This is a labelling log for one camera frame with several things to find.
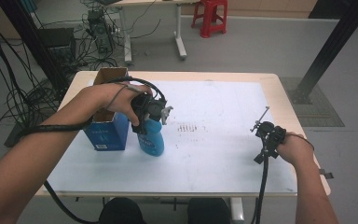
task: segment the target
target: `open box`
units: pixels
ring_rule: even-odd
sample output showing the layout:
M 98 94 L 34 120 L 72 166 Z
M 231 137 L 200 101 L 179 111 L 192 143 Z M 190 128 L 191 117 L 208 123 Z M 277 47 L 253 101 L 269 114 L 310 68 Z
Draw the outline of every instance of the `open box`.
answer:
M 93 85 L 99 85 L 113 78 L 126 77 L 127 75 L 127 68 L 124 67 L 101 68 Z M 95 150 L 124 150 L 129 124 L 130 122 L 125 115 L 101 109 L 94 114 L 91 125 L 84 132 L 94 145 Z

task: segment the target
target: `human hand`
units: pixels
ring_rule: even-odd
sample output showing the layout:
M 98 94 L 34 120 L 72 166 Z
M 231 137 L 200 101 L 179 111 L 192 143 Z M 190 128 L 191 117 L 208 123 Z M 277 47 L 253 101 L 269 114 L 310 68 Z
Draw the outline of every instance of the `human hand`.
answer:
M 302 134 L 287 133 L 282 144 L 277 147 L 278 154 L 297 167 L 313 161 L 313 145 Z
M 144 92 L 153 94 L 150 88 L 145 85 L 138 86 L 130 85 L 129 83 L 109 83 L 99 86 L 103 88 L 101 91 L 104 92 L 103 108 L 109 111 L 123 113 L 133 126 L 138 126 L 139 120 L 132 110 L 131 100 Z

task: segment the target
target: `black metal pole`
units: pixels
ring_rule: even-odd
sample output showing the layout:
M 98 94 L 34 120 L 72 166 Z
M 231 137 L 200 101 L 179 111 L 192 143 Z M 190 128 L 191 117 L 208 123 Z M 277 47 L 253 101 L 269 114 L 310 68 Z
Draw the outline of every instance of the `black metal pole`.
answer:
M 0 7 L 39 63 L 61 100 L 69 88 L 69 82 L 58 69 L 48 49 L 42 44 L 34 21 L 21 4 L 21 0 L 0 0 Z
M 309 95 L 318 83 L 328 66 L 347 43 L 358 27 L 358 0 L 353 0 L 347 12 L 339 20 L 327 41 L 319 51 L 310 69 L 298 84 L 297 88 L 289 91 L 289 97 L 294 104 L 308 104 Z

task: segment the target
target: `person's right arm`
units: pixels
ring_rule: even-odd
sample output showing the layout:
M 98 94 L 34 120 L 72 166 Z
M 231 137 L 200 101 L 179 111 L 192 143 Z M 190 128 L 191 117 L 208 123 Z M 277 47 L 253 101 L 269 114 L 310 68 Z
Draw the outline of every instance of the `person's right arm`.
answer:
M 313 147 L 301 135 L 289 133 L 277 148 L 281 157 L 291 163 L 297 176 L 296 223 L 338 223 L 324 191 L 319 167 L 313 159 Z

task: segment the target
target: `person's left arm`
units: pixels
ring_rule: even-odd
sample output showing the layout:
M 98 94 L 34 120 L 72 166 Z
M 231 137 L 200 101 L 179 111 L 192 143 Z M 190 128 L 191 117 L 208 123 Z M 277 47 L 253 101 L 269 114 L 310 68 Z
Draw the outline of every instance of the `person's left arm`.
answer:
M 101 108 L 122 112 L 133 125 L 139 120 L 130 101 L 139 92 L 120 90 L 122 85 L 87 87 L 42 125 L 73 125 L 88 120 Z M 141 91 L 150 92 L 146 86 Z M 32 133 L 23 137 L 0 160 L 0 223 L 15 223 L 26 204 L 40 189 L 77 132 Z

